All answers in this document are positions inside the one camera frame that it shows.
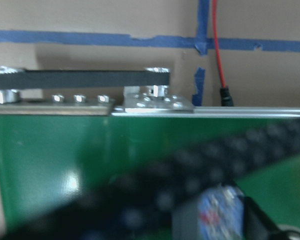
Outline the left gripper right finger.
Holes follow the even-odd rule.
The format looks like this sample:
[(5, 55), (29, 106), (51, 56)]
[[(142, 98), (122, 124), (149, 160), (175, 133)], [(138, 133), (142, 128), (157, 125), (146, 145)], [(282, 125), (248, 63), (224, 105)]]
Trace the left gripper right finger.
[(251, 197), (245, 197), (243, 211), (243, 236), (245, 240), (288, 240), (288, 234), (280, 230)]

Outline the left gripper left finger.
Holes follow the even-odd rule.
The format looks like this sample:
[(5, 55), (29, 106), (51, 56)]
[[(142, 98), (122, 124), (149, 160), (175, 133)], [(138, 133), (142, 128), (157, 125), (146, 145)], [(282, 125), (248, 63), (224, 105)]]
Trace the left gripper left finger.
[(3, 240), (170, 240), (219, 185), (300, 227), (300, 117), (0, 117)]

